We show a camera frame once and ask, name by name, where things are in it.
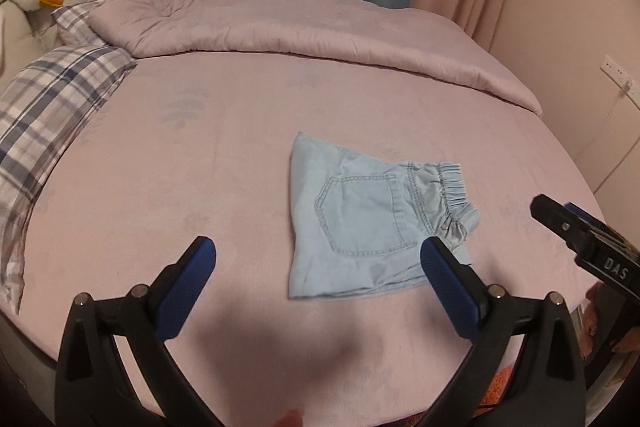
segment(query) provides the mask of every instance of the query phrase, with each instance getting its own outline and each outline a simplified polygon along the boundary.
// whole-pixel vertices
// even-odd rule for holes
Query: pocket stitching
[[[386,182],[386,186],[391,196],[391,212],[392,212],[392,218],[394,222],[394,228],[396,230],[396,234],[398,235],[398,240],[400,241],[400,245],[393,248],[386,248],[385,250],[365,250],[365,251],[342,250],[338,248],[338,244],[335,240],[335,237],[332,235],[329,229],[329,225],[326,222],[326,218],[324,217],[324,212],[322,210],[322,204],[324,203],[324,200],[326,199],[326,195],[329,193],[330,188],[334,184],[353,182],[353,181],[372,181],[372,180],[373,181],[384,180]],[[316,202],[314,206],[316,210],[316,216],[318,216],[318,221],[320,222],[320,226],[322,227],[322,230],[326,234],[326,237],[329,240],[329,243],[331,244],[332,250],[334,250],[335,253],[337,253],[338,255],[345,255],[345,256],[348,255],[349,257],[370,257],[373,255],[384,255],[385,253],[392,253],[398,250],[404,250],[405,248],[412,248],[417,245],[415,241],[408,242],[407,240],[405,240],[404,237],[402,237],[402,233],[400,232],[400,227],[398,225],[397,217],[398,217],[398,214],[404,217],[404,212],[402,211],[401,208],[398,208],[398,202],[396,201],[396,197],[394,196],[394,190],[393,190],[393,187],[391,186],[391,181],[395,181],[396,183],[398,183],[398,179],[393,174],[376,174],[373,176],[343,176],[340,178],[336,176],[331,176],[329,179],[327,179],[327,181],[324,183],[324,186],[322,187],[322,190],[318,194],[318,197],[316,198]]]

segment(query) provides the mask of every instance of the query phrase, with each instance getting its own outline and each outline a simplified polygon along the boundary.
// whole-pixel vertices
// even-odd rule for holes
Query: back pocket
[[[400,185],[393,174],[332,176],[316,198],[316,214],[335,253],[382,255],[407,241]]]

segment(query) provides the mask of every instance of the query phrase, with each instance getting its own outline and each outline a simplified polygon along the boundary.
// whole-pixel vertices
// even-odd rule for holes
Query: denim shorts
[[[420,245],[433,235],[471,263],[463,243],[479,214],[459,165],[389,164],[299,133],[290,184],[290,298],[378,295],[427,282]]]

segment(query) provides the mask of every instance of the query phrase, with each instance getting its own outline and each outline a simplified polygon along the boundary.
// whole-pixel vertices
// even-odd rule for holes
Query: folded blanket
[[[513,73],[451,20],[362,0],[110,0],[89,24],[137,58],[276,52],[385,66],[492,93],[536,114]]]

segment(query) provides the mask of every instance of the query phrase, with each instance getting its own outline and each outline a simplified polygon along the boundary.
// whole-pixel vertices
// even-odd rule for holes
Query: bed
[[[77,293],[123,295],[207,235],[216,271],[168,349],[226,425],[269,425],[303,407],[305,425],[364,427],[427,409],[469,347],[429,285],[373,298],[287,298],[288,169],[300,131],[387,162],[459,163],[481,216],[466,245],[485,282],[535,298],[559,291],[570,309],[593,283],[529,217],[540,192],[602,217],[591,191],[532,94],[453,23],[400,10],[380,15],[381,26],[377,9],[365,6],[377,25],[337,18],[340,31],[357,35],[332,48],[344,35],[323,26],[321,9],[305,9],[335,0],[305,0],[294,21],[287,13],[297,0],[276,0],[287,11],[277,19],[289,24],[282,33],[273,0],[238,3],[223,16],[235,0],[202,0],[226,39],[211,44],[210,27],[183,39],[170,17],[180,10],[156,9],[157,20],[127,12],[160,1],[110,0],[92,10],[92,28],[137,65],[70,144],[33,207],[19,315],[0,304],[54,359]],[[260,19],[265,6],[271,25]],[[238,19],[243,10],[249,16]],[[442,30],[435,38],[424,17]],[[409,27],[423,32],[420,42]],[[427,52],[417,57],[421,47]],[[121,347],[143,403],[155,408]]]

